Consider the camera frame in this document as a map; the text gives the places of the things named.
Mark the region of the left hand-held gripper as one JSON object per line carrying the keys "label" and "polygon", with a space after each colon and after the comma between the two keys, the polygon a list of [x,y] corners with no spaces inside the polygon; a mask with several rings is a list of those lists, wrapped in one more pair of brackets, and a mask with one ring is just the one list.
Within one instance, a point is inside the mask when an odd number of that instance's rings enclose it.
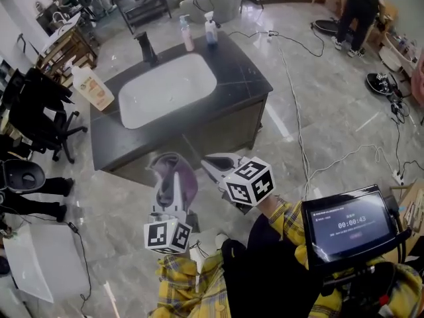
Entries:
{"label": "left hand-held gripper", "polygon": [[186,181],[179,172],[156,172],[154,205],[144,225],[144,247],[158,254],[181,254],[192,232],[199,232],[197,214],[187,207]]}

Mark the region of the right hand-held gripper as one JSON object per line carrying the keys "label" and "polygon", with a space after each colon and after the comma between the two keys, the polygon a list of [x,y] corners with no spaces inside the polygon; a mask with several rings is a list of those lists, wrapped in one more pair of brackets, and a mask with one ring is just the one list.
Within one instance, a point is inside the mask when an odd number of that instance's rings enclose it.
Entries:
{"label": "right hand-held gripper", "polygon": [[248,160],[235,153],[214,153],[205,156],[201,167],[214,183],[223,181],[233,203],[256,207],[275,190],[271,165],[256,156]]}

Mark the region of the purple cloth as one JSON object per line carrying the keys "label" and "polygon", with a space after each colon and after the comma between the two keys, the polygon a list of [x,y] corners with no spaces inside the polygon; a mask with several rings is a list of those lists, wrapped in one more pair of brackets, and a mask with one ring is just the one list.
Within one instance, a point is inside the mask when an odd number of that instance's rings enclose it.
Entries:
{"label": "purple cloth", "polygon": [[198,182],[189,162],[180,154],[169,152],[153,159],[149,168],[155,171],[155,173],[159,172],[160,174],[179,172],[186,182],[187,207],[189,208],[198,191]]}

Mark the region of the person's right forearm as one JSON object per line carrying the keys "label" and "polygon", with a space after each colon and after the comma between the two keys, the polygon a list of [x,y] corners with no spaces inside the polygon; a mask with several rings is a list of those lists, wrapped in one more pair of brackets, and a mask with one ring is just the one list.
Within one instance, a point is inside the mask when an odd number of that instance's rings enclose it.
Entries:
{"label": "person's right forearm", "polygon": [[269,195],[257,205],[257,208],[265,215],[270,226],[281,236],[282,240],[289,240],[295,245],[296,260],[308,270],[301,202],[290,203],[279,195]]}

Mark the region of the person's left forearm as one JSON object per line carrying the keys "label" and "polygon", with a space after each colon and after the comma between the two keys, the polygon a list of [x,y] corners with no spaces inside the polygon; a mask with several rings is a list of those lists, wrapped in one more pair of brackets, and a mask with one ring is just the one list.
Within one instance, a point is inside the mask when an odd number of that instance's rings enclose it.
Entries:
{"label": "person's left forearm", "polygon": [[194,318],[199,301],[197,263],[189,258],[166,255],[158,261],[156,274],[160,280],[157,308],[148,318]]}

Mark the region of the white block cabinet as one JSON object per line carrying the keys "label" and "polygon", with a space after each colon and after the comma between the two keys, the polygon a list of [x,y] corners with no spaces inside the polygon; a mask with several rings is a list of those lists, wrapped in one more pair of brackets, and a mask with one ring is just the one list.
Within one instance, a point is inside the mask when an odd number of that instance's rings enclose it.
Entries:
{"label": "white block cabinet", "polygon": [[13,279],[22,292],[56,303],[89,289],[71,228],[27,224],[4,239],[3,245]]}

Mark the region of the white sink basin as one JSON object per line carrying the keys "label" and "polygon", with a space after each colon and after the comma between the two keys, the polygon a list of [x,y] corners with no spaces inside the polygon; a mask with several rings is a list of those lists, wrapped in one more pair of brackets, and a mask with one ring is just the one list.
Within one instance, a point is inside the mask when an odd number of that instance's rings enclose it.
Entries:
{"label": "white sink basin", "polygon": [[217,79],[199,54],[166,62],[127,82],[119,92],[123,126],[137,129],[210,95]]}

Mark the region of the person's black trousers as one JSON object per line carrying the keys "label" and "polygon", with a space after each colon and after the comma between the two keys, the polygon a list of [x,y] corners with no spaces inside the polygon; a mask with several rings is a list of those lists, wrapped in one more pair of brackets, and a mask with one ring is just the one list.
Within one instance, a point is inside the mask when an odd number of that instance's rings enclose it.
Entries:
{"label": "person's black trousers", "polygon": [[295,245],[260,215],[247,245],[221,247],[231,318],[308,318],[321,282],[295,259]]}

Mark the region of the large pump bottle orange label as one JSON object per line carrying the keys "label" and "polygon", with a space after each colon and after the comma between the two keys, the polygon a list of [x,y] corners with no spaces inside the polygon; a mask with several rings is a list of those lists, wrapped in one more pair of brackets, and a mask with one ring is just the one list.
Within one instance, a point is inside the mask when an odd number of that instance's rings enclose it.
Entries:
{"label": "large pump bottle orange label", "polygon": [[81,68],[74,63],[75,60],[76,56],[73,56],[64,65],[71,69],[74,89],[97,110],[104,111],[115,100],[114,95],[89,66]]}

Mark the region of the blue spray bottle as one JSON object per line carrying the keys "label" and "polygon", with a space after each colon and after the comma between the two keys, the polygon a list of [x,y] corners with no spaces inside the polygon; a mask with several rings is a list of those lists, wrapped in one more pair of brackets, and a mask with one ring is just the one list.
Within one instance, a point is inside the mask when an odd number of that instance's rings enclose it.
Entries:
{"label": "blue spray bottle", "polygon": [[217,27],[216,23],[213,20],[213,11],[205,13],[205,36],[208,45],[214,46],[218,43],[217,38]]}

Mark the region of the black faucet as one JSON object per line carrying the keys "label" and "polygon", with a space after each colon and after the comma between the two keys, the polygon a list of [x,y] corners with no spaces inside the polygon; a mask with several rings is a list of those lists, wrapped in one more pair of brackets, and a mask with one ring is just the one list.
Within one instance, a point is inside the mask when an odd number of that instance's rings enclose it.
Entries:
{"label": "black faucet", "polygon": [[145,63],[154,66],[158,63],[158,57],[150,43],[146,32],[139,32],[135,34],[134,39],[138,42],[142,52],[142,60]]}

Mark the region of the black touchscreen display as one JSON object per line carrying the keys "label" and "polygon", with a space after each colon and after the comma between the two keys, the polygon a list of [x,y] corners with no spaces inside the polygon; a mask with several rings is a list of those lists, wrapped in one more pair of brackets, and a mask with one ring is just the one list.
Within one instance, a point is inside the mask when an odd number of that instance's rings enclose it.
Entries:
{"label": "black touchscreen display", "polygon": [[332,274],[393,250],[398,233],[380,188],[371,185],[301,203],[309,270]]}

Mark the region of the black hard-shell backpack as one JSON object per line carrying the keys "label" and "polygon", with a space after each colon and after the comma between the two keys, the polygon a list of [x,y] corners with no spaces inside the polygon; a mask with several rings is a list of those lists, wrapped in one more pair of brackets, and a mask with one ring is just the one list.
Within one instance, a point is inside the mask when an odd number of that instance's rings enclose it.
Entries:
{"label": "black hard-shell backpack", "polygon": [[31,193],[40,189],[45,181],[43,169],[34,162],[19,159],[0,160],[0,191]]}

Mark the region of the black office chair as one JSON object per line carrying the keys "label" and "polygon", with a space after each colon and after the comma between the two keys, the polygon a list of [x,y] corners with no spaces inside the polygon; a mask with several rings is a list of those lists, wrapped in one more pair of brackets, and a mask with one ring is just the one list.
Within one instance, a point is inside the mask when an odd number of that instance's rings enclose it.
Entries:
{"label": "black office chair", "polygon": [[86,133],[88,128],[70,127],[80,115],[79,111],[66,113],[64,105],[73,103],[71,96],[67,87],[31,68],[25,74],[19,70],[13,72],[1,103],[9,111],[8,123],[31,141],[31,151],[44,154],[50,150],[55,162],[64,153],[68,162],[74,164],[68,139],[78,132]]}

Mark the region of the black round tray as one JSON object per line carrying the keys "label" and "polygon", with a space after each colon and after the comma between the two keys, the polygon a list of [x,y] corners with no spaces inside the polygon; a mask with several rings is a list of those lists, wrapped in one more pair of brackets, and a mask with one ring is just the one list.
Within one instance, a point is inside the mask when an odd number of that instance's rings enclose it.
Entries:
{"label": "black round tray", "polygon": [[390,96],[394,93],[388,76],[381,73],[369,73],[365,78],[366,87],[373,93]]}

